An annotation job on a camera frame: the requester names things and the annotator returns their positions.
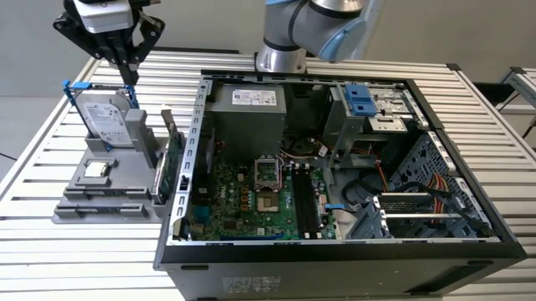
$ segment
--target wall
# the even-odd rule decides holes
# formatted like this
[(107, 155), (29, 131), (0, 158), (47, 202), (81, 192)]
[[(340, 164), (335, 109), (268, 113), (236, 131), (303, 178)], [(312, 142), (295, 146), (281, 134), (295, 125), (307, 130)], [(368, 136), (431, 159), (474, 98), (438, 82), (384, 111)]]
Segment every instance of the wall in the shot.
[(534, 0), (385, 0), (367, 60), (459, 63), (474, 81), (536, 66)]
[(160, 46), (260, 50), (264, 0), (164, 0), (145, 12), (166, 22)]
[(61, 0), (3, 0), (0, 96), (59, 97), (89, 55), (53, 29)]
[[(59, 96), (89, 56), (53, 29), (62, 0), (3, 0), (0, 95)], [(534, 0), (384, 0), (368, 60), (458, 62), (474, 80), (536, 66)], [(168, 23), (160, 46), (260, 49), (264, 0), (164, 0), (146, 9)]]

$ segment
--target blue latch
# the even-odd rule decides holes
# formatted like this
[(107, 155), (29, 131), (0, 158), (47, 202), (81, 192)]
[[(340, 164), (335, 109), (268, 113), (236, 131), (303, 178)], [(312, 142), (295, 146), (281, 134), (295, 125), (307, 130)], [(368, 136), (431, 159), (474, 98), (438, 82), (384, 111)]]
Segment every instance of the blue latch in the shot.
[(376, 116), (376, 105), (365, 85), (347, 85), (345, 97), (353, 116)]

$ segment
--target green circuit board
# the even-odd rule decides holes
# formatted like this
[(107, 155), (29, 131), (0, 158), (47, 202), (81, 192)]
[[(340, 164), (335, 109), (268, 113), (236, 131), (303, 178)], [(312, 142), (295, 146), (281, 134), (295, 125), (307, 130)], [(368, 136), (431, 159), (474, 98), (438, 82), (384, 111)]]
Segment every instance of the green circuit board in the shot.
[[(254, 167), (218, 164), (212, 182), (213, 197), (209, 218), (196, 223), (196, 240), (299, 240), (292, 170), (282, 168), (282, 188), (278, 192), (256, 191)], [(312, 169), (312, 186), (328, 200), (323, 172)], [(316, 198), (319, 211), (320, 198)], [(336, 239), (336, 226), (331, 214), (317, 215), (323, 239)]]

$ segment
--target floor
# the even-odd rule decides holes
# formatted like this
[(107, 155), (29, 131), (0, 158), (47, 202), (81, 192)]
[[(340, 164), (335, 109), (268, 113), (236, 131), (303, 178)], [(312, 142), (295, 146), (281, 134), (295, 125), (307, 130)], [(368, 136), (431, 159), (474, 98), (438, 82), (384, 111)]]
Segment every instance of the floor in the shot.
[[(0, 97), (0, 153), (18, 158), (53, 112), (58, 97)], [(15, 161), (0, 156), (0, 180)]]

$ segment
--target small chip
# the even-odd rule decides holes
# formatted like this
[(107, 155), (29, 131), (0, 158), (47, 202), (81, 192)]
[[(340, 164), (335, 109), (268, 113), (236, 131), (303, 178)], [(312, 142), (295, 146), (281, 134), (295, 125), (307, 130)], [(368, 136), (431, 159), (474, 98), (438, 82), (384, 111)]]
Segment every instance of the small chip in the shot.
[(90, 162), (86, 167), (85, 177), (105, 177), (109, 171), (110, 165), (106, 162)]
[(280, 198), (277, 193), (257, 194), (257, 210), (261, 212), (280, 211)]
[(237, 221), (225, 221), (224, 222), (224, 229), (236, 230), (237, 229)]

